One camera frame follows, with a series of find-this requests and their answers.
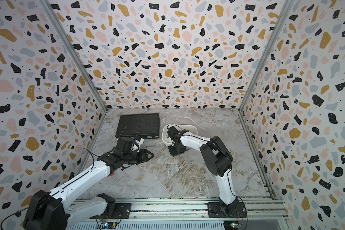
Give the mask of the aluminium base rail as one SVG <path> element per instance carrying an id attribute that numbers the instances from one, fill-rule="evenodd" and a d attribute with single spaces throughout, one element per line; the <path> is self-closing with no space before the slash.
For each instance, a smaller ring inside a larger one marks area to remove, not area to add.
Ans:
<path id="1" fill-rule="evenodd" d="M 117 199 L 109 219 L 87 219 L 72 230 L 291 230 L 283 203 L 268 197 L 244 197 L 239 211 L 219 214 L 215 197 Z"/>

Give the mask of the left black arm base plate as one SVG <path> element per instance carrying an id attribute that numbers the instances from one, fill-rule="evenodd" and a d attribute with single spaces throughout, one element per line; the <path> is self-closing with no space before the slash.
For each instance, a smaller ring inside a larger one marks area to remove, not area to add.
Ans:
<path id="1" fill-rule="evenodd" d="M 113 203 L 106 207 L 106 210 L 90 219 L 128 219 L 131 211 L 131 203 Z"/>

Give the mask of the black tool case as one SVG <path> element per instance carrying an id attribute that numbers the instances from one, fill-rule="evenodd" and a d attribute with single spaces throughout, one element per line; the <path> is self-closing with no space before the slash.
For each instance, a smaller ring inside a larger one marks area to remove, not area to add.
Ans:
<path id="1" fill-rule="evenodd" d="M 160 136 L 160 116 L 158 113 L 121 115 L 119 118 L 116 138 L 141 137 L 157 139 Z"/>

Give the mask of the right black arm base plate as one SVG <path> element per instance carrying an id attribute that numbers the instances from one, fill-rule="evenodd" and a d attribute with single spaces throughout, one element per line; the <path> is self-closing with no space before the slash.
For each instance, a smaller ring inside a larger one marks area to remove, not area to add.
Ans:
<path id="1" fill-rule="evenodd" d="M 243 202 L 225 205 L 220 202 L 209 202 L 207 204 L 209 218 L 246 218 L 246 207 Z"/>

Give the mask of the white plastic storage box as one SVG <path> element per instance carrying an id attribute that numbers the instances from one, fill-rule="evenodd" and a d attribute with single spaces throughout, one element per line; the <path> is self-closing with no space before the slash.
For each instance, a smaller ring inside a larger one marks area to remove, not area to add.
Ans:
<path id="1" fill-rule="evenodd" d="M 198 135 L 198 130 L 195 126 L 192 125 L 177 125 L 177 124 L 168 124 L 163 128 L 162 141 L 165 146 L 172 145 L 171 135 L 175 135 L 182 130 L 187 130 L 194 135 Z"/>

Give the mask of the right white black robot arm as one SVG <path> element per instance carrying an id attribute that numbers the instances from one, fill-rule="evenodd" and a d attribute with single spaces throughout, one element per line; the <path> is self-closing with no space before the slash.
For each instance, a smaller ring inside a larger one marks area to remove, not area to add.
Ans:
<path id="1" fill-rule="evenodd" d="M 169 126 L 166 134 L 171 141 L 168 150 L 172 156 L 189 149 L 201 153 L 207 169 L 216 177 L 220 212 L 226 216 L 233 214 L 239 205 L 239 198 L 232 181 L 233 158 L 223 141 L 218 136 L 204 138 L 187 129 L 178 130 L 176 126 Z"/>

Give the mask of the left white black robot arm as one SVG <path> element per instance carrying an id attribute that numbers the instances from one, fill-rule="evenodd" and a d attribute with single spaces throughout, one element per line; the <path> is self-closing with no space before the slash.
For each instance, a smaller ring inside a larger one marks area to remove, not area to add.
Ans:
<path id="1" fill-rule="evenodd" d="M 23 227 L 26 230 L 65 230 L 86 219 L 116 217 L 116 200 L 105 193 L 82 204 L 73 202 L 93 185 L 116 170 L 146 163 L 154 157 L 142 149 L 142 138 L 119 138 L 110 151 L 97 156 L 93 164 L 61 186 L 36 192 L 30 201 Z"/>

